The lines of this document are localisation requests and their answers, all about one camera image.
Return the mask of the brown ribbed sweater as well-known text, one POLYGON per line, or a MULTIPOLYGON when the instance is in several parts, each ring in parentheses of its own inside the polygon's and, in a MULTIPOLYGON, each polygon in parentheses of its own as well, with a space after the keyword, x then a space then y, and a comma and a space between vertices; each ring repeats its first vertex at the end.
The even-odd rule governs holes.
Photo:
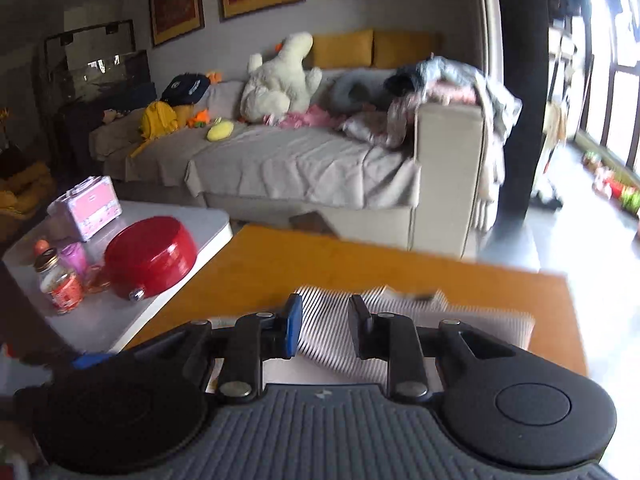
MULTIPOLYGON (((385 386, 386 363, 356 357, 348 324, 352 294, 316 286, 303 286, 295 293, 302 298, 296 355, 289 360, 268 361, 262 382, 385 386)), ((439 290, 426 296, 410 296, 384 286, 365 290, 359 296, 372 313, 405 315, 415 326, 431 328, 444 318, 453 318, 524 350, 529 347, 535 327, 535 319, 528 313, 452 306, 439 290)))

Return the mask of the red round pot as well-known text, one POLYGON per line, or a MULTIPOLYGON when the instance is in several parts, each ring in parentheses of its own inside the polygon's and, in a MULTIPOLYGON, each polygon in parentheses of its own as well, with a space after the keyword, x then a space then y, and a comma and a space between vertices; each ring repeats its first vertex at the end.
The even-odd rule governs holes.
POLYGON ((113 292, 139 301, 166 292, 185 278, 198 246, 176 218, 155 216, 120 231, 105 249, 104 271, 113 292))

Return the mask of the beige sofa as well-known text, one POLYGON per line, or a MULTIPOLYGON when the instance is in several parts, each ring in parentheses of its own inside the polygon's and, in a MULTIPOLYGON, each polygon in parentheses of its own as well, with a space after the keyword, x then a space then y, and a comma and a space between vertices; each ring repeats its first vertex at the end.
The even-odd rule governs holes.
POLYGON ((315 212, 348 240, 463 254, 480 189, 478 107, 424 103, 409 146, 390 150, 332 128, 244 124, 242 88, 213 84, 198 102, 233 122, 228 138, 186 127, 145 143, 142 110, 133 110, 89 134, 90 156, 123 200, 221 209, 279 228, 315 212))

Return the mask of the white side table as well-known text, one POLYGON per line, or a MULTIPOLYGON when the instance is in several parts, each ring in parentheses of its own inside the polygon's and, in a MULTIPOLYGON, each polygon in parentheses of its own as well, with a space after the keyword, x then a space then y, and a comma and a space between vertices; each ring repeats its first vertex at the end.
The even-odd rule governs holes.
POLYGON ((39 223, 2 256, 9 279, 1 287, 1 331, 18 353, 122 350, 232 239, 222 210, 125 200, 120 216, 85 242, 85 296, 60 313, 35 268, 36 241, 49 233, 39 223))

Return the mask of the glass jar red label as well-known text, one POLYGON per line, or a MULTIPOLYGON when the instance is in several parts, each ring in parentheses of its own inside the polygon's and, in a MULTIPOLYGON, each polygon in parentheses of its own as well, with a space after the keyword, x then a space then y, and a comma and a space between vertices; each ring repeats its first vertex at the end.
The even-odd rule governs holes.
POLYGON ((74 310, 84 299, 78 274, 62 263, 58 251, 48 248, 34 262, 39 289, 59 314, 74 310))

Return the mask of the yellow small plush toy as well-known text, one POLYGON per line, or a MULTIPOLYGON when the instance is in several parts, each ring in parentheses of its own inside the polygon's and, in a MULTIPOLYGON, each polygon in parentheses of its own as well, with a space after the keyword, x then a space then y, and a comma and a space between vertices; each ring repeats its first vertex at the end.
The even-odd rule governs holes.
POLYGON ((228 137, 232 135, 233 130, 234 123, 231 120, 217 118, 208 129, 206 140, 208 142, 217 142, 228 139, 228 137))

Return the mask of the pink cosmetic case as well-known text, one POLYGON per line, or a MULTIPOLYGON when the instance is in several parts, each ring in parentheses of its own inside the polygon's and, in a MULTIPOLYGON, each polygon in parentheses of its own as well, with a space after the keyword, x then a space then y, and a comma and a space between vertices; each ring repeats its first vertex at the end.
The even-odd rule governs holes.
POLYGON ((110 177, 88 177, 50 203, 47 214, 55 240, 88 242, 122 214, 122 206, 110 177))

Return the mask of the pink cloth on sofa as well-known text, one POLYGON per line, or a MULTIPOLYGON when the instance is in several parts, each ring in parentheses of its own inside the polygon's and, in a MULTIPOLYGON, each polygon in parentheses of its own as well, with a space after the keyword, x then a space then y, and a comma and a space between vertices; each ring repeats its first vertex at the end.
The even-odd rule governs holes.
POLYGON ((319 105, 311 105, 303 113, 287 112, 282 116, 270 114, 264 117, 262 123, 266 126, 290 130, 300 128, 338 129, 345 120, 345 116, 332 116, 319 105))

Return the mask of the yellow backpack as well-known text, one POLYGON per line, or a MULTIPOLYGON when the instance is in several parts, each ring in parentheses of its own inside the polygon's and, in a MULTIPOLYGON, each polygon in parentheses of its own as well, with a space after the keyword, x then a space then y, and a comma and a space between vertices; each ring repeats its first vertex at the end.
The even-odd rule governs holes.
POLYGON ((162 101, 151 103, 143 111, 140 122, 142 142, 130 153, 130 157, 137 157, 151 143, 164 136, 169 136, 178 129, 178 116, 171 106, 162 101))

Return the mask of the cream plush duck toy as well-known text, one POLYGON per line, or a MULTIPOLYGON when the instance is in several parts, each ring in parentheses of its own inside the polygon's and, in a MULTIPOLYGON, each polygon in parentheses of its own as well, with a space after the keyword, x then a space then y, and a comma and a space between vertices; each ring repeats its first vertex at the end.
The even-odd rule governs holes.
POLYGON ((304 69, 314 38, 310 32, 296 32, 284 40, 277 55, 265 62, 259 53, 247 63, 247 81, 240 102, 240 114, 250 124, 266 117, 305 113, 322 83, 322 70, 304 69))

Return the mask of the grey neck pillow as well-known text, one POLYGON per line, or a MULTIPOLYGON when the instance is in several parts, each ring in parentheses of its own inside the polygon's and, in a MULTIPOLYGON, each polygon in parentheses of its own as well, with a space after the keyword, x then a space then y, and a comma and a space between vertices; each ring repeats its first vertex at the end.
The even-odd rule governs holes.
POLYGON ((386 89, 385 81, 392 70, 358 68, 341 74, 329 91, 328 110, 334 115, 350 115, 372 106, 375 110, 388 110, 394 96, 386 89))

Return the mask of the black cap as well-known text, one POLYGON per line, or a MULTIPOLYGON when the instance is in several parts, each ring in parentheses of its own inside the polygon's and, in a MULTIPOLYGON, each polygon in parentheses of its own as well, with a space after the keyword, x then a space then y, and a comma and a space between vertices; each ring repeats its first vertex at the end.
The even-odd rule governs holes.
POLYGON ((206 75, 185 73, 168 84, 160 99, 171 107, 196 104, 210 86, 206 75))

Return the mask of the yellow cushion right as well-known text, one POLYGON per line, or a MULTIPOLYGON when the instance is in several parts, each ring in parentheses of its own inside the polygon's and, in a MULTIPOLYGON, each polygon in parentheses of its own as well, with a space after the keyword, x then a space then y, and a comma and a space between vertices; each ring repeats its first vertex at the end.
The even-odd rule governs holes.
POLYGON ((373 33, 372 66, 391 70, 416 64, 442 50, 444 37, 439 32, 403 32, 376 30, 373 33))

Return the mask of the yellow cushion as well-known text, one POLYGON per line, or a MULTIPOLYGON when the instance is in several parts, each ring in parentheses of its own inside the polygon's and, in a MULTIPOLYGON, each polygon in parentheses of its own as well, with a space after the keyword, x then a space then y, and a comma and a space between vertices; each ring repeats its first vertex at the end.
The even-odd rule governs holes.
POLYGON ((314 36, 311 62, 322 70, 365 68, 372 64, 373 30, 314 36))
POLYGON ((444 37, 439 32, 403 32, 376 30, 373 33, 372 66, 391 70, 416 64, 442 50, 444 37))

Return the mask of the yellow cushion left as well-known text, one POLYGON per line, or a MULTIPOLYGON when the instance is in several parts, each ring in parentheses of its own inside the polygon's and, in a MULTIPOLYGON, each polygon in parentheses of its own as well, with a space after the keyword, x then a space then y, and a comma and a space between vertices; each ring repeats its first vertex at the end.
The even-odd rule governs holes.
POLYGON ((322 70, 365 68, 372 64, 373 30, 314 36, 311 62, 322 70))

